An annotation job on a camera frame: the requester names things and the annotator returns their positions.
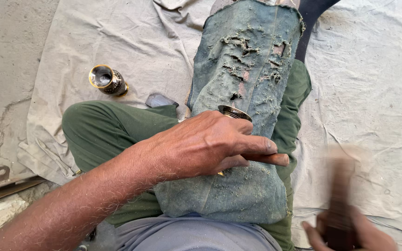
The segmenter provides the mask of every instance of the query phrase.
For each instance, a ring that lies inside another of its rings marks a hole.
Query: knee
[[[62,117],[63,131],[81,127],[93,116],[97,108],[97,101],[80,102],[68,107]]]

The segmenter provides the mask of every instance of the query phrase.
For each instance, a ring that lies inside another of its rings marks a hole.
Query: fingernail
[[[306,221],[302,221],[302,227],[304,230],[306,230],[308,228],[308,223],[306,223]]]
[[[271,149],[273,145],[275,145],[275,142],[272,140],[268,140],[268,149]]]

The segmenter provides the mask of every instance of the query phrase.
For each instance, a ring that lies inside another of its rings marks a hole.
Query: concrete floor
[[[17,162],[39,61],[59,0],[0,0],[0,165],[10,177],[30,172]],[[54,186],[44,183],[0,199],[0,226]]]

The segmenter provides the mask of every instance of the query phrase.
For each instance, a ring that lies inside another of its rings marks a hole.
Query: drop cloth
[[[214,0],[61,0],[38,69],[19,161],[64,184],[77,171],[61,116],[84,100],[114,100],[145,108],[150,93],[184,103],[193,57]],[[130,90],[106,96],[88,81],[107,64]],[[313,90],[301,107],[302,129],[292,174],[293,240],[308,247],[301,220],[327,205],[320,159],[331,143],[353,143],[366,158],[354,180],[359,205],[402,250],[402,0],[342,0],[315,25],[306,65]],[[186,107],[178,108],[179,118]]]

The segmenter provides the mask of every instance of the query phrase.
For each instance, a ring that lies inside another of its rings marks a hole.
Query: gray shirt
[[[258,225],[214,221],[196,213],[139,219],[116,233],[118,251],[281,251]]]

